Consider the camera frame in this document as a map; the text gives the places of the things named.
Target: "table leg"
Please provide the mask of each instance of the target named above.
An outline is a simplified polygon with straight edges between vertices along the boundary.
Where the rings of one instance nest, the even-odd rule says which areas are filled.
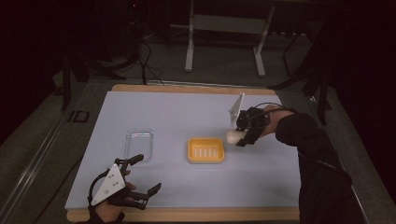
[[[319,103],[318,103],[318,116],[322,124],[326,125],[326,104],[327,104],[327,90],[329,86],[329,73],[330,71],[326,69],[322,75],[320,81],[320,94],[319,94]]]
[[[62,56],[62,73],[63,73],[63,96],[64,101],[62,104],[62,111],[65,111],[67,106],[70,104],[71,99],[71,87],[70,87],[70,61],[69,61],[69,53],[67,50],[64,51]]]
[[[268,35],[268,30],[271,25],[271,19],[274,15],[275,7],[271,7],[270,13],[264,27],[262,28],[262,38],[260,40],[259,46],[253,48],[254,58],[256,60],[257,72],[259,77],[265,77],[264,65],[262,64],[262,46],[264,45],[265,38]]]
[[[184,70],[186,72],[192,71],[192,59],[194,56],[194,1],[190,0],[190,25],[189,25],[189,45],[187,47],[186,65]]]

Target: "yellow tray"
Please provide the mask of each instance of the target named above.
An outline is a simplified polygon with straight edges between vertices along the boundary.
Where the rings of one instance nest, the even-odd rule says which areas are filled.
[[[188,159],[191,163],[220,163],[224,161],[224,147],[219,138],[191,138]]]

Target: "dark floor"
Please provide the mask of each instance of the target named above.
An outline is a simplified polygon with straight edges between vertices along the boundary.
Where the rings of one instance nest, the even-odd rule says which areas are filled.
[[[207,35],[213,34],[201,33],[201,36]],[[282,53],[289,44],[290,38],[283,35],[269,35],[265,42],[262,57],[267,72],[266,77],[257,76],[252,44],[249,41],[238,45],[240,39],[235,41],[221,36],[215,43],[210,43],[206,38],[200,38],[198,35],[193,70],[186,73],[184,71],[187,52],[185,30],[176,30],[170,42],[163,42],[155,34],[147,34],[144,40],[148,45],[141,47],[140,54],[144,59],[148,59],[146,74],[151,85],[161,84],[162,81],[165,85],[206,84],[265,88],[289,78],[282,61]],[[310,42],[303,36],[296,41],[287,55],[291,70],[300,64],[309,46]],[[137,63],[119,70],[118,74],[128,77],[122,81],[123,83],[139,84],[141,71],[141,66]],[[7,211],[6,203],[7,206],[14,208],[9,211],[7,223],[35,223],[38,217],[37,223],[69,223],[66,219],[64,203],[77,172],[78,159],[83,155],[91,136],[94,119],[76,125],[67,122],[68,116],[71,110],[87,110],[93,118],[97,118],[106,91],[110,90],[113,84],[120,83],[93,71],[91,73],[88,83],[73,81],[73,98],[67,110],[60,110],[62,96],[50,95],[1,146],[0,188],[3,192],[0,195],[1,209],[2,212]],[[60,74],[55,76],[55,79],[58,86],[62,85]],[[304,82],[305,80],[295,83],[285,91],[301,94]],[[332,111],[328,111],[326,118],[333,122],[326,128],[331,138],[341,139],[336,143],[337,147],[350,148],[340,153],[340,157],[345,160],[347,170],[353,175],[358,175],[364,170],[366,176],[370,176],[370,180],[367,180],[360,175],[356,186],[361,203],[367,208],[365,212],[369,220],[371,223],[381,223],[380,221],[391,223],[389,220],[392,217],[389,217],[391,216],[389,213],[395,211],[394,204],[389,200],[370,160],[367,159],[364,146],[333,89],[330,89],[329,104]],[[37,173],[32,175],[33,179],[25,180],[28,188],[17,197],[12,190],[17,186],[20,176],[27,172],[25,168],[39,150],[46,150],[45,155],[40,158],[41,160],[36,161],[36,164],[30,166],[36,168]],[[357,161],[349,163],[345,159],[350,156],[357,157],[358,154],[362,158],[359,162],[369,164],[367,167],[355,166],[353,162]]]

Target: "table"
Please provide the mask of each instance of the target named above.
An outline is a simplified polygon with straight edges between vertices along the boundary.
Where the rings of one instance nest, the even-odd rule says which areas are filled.
[[[198,88],[198,87],[155,87],[155,86],[130,86],[130,85],[116,85],[113,88],[113,91],[134,91],[134,92],[184,92],[184,93],[202,93],[203,95],[213,94],[212,97],[217,97],[215,94],[239,94],[240,92],[244,92],[246,95],[250,94],[259,94],[259,95],[267,95],[271,97],[276,97],[273,91],[269,90],[254,90],[254,89],[225,89],[225,88]],[[90,145],[87,147],[86,155],[90,151]],[[226,160],[231,161],[233,156],[226,158]],[[292,161],[297,162],[297,154],[295,153],[295,157],[293,154],[290,154],[290,159]],[[84,157],[82,163],[87,162],[87,158]],[[142,165],[141,170],[147,169],[149,166]],[[139,171],[132,169],[134,175],[139,175]],[[294,181],[299,182],[298,169],[295,171],[297,176],[295,176]],[[125,210],[126,218],[125,221],[238,221],[238,220],[286,220],[293,219],[298,220],[299,212],[297,207],[297,197],[298,197],[298,188],[294,192],[294,200],[296,202],[292,203],[294,206],[250,206],[250,207],[237,207],[237,206],[223,206],[223,207],[150,207],[151,205],[161,204],[159,202],[155,202],[155,197],[160,195],[162,192],[160,191],[158,195],[154,196],[152,201],[148,202],[148,208],[145,211],[140,211],[137,209],[127,208]],[[86,208],[68,208],[67,218],[70,221],[81,221],[88,219],[88,210]]]
[[[192,61],[194,54],[193,36],[194,30],[210,30],[222,32],[237,32],[244,34],[261,35],[260,43],[253,48],[254,58],[259,77],[265,76],[264,66],[262,64],[262,46],[268,34],[271,19],[274,15],[275,7],[271,7],[266,20],[221,17],[211,15],[194,14],[194,1],[190,2],[190,23],[189,23],[189,45],[187,48],[187,57],[185,71],[192,71]]]

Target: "black cable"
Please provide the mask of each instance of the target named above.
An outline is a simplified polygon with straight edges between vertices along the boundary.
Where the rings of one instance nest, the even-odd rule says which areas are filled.
[[[136,61],[136,59],[134,57],[132,57],[131,55],[128,55],[127,59],[122,62],[122,63],[117,63],[117,64],[111,64],[109,66],[106,66],[107,69],[110,69],[111,71],[116,71],[119,70],[121,68],[124,68],[126,66],[133,66],[133,63]]]
[[[33,224],[37,223],[38,220],[44,215],[44,213],[47,211],[47,209],[49,208],[49,206],[52,203],[52,201],[55,199],[56,195],[59,193],[61,188],[64,186],[64,182],[66,182],[67,178],[70,176],[70,174],[73,172],[73,170],[77,167],[77,165],[81,162],[81,160],[82,160],[82,156],[76,161],[76,163],[74,163],[74,165],[70,168],[69,172],[67,172],[66,177],[62,181],[61,185],[56,189],[55,193],[49,199],[49,201],[47,202],[46,206],[44,206],[44,208],[41,210],[40,214],[38,214],[38,216],[35,219],[35,221],[33,221]]]
[[[255,105],[254,107],[257,108],[257,106],[259,106],[259,105],[280,105],[280,104],[277,104],[277,103],[261,103],[261,104]]]
[[[293,111],[292,109],[287,109],[287,108],[284,107],[284,106],[282,106],[282,107],[283,107],[283,108],[277,108],[277,109],[272,109],[272,110],[264,111],[264,112],[262,112],[262,113],[260,113],[260,114],[258,114],[258,115],[255,115],[255,116],[252,116],[252,117],[248,118],[247,120],[251,120],[251,119],[255,119],[255,118],[261,117],[261,116],[265,116],[265,115],[268,115],[268,114],[270,114],[270,113],[272,113],[272,112],[276,112],[276,111],[289,111],[289,112],[295,113],[295,111]]]
[[[90,203],[90,205],[91,205],[91,202],[92,202],[93,187],[95,187],[96,182],[98,182],[98,181],[99,181],[100,179],[102,179],[103,177],[107,176],[107,174],[108,174],[109,171],[110,171],[109,169],[106,170],[106,171],[104,171],[103,173],[99,174],[99,176],[97,176],[97,177],[92,181],[91,186],[90,186],[90,192],[89,192],[89,194],[88,194],[88,202]]]
[[[133,64],[129,65],[128,67],[122,69],[121,71],[118,71],[117,73],[118,73],[118,74],[121,74],[121,73],[123,73],[123,72],[126,72],[126,71],[128,71],[129,69],[133,68],[136,64],[137,64],[137,63],[133,63]]]
[[[139,62],[141,64],[141,66],[142,66],[143,85],[147,85],[146,67],[151,72],[151,74],[154,75],[155,78],[157,78],[163,85],[165,85],[163,83],[163,81],[151,69],[156,69],[156,70],[160,71],[161,75],[163,74],[163,72],[161,70],[157,69],[157,68],[151,68],[148,65],[149,57],[151,56],[151,47],[147,43],[145,43],[144,41],[142,41],[141,43],[148,48],[148,57],[147,57],[146,60],[144,60],[144,58],[141,55],[138,56]]]
[[[155,70],[159,71],[160,74],[157,76],[157,75],[152,71],[152,69],[155,69]],[[163,83],[163,81],[160,79],[160,76],[163,75],[163,71],[161,71],[161,70],[158,69],[158,68],[150,67],[149,65],[148,65],[148,70],[150,71],[150,73],[151,73],[152,75],[154,75],[154,78],[158,79],[158,80],[161,82],[161,84],[163,84],[163,86],[165,85],[165,84]]]
[[[298,154],[302,158],[306,159],[307,161],[312,161],[312,162],[320,165],[321,167],[324,167],[326,169],[329,169],[329,170],[341,175],[347,181],[349,186],[352,186],[352,178],[350,177],[350,175],[346,171],[344,171],[342,169],[339,169],[339,168],[337,168],[337,167],[335,167],[335,166],[333,166],[333,165],[331,165],[331,164],[329,164],[329,163],[327,163],[325,161],[321,161],[321,160],[318,160],[318,159],[313,158],[311,156],[308,156],[306,153],[304,153],[304,152],[302,152],[300,150],[298,151]]]

